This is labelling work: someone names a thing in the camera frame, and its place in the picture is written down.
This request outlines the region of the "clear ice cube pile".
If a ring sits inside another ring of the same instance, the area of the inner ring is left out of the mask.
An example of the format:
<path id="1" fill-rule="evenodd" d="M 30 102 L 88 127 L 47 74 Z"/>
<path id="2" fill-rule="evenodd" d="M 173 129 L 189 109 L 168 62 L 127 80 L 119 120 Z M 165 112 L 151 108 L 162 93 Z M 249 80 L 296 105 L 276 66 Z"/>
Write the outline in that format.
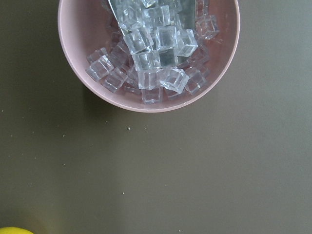
<path id="1" fill-rule="evenodd" d="M 204 41 L 219 28 L 207 0 L 103 0 L 101 5 L 118 30 L 111 51 L 100 48 L 87 57 L 86 73 L 94 81 L 112 93 L 139 95 L 145 104 L 193 95 L 208 84 Z"/>

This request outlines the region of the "pink bowl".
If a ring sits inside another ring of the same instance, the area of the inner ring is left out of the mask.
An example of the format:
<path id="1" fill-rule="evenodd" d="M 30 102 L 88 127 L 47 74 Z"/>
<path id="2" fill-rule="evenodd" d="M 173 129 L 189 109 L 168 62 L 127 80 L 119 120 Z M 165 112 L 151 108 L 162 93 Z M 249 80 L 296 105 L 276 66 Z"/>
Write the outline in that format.
<path id="1" fill-rule="evenodd" d="M 141 113 L 161 113 L 185 107 L 206 95 L 224 76 L 234 57 L 240 32 L 240 12 L 236 0 L 211 0 L 209 12 L 217 17 L 220 33 L 206 42 L 210 60 L 208 85 L 194 95 L 168 100 L 159 104 L 144 104 L 141 96 L 123 90 L 110 92 L 95 82 L 85 71 L 86 57 L 101 47 L 110 48 L 111 32 L 106 28 L 108 12 L 98 0 L 61 0 L 58 6 L 58 33 L 72 70 L 95 95 L 122 109 Z"/>

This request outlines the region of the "yellow lemon near lime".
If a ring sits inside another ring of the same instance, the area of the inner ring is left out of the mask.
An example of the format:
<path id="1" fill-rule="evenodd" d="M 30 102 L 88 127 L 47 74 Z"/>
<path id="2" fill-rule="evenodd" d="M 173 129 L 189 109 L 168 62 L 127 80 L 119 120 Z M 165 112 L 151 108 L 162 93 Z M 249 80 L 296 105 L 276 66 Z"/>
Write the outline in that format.
<path id="1" fill-rule="evenodd" d="M 18 227 L 3 227 L 0 228 L 0 234 L 34 234 L 34 233 L 29 230 Z"/>

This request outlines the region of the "metal ice scoop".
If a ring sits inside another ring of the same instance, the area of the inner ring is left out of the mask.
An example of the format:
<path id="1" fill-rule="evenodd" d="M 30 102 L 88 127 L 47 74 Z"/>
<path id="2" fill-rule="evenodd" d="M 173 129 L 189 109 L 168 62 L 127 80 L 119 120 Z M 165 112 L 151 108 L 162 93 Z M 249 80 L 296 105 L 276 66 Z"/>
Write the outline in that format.
<path id="1" fill-rule="evenodd" d="M 182 34 L 195 29 L 193 0 L 103 0 L 115 17 L 137 71 L 180 66 L 192 52 Z"/>

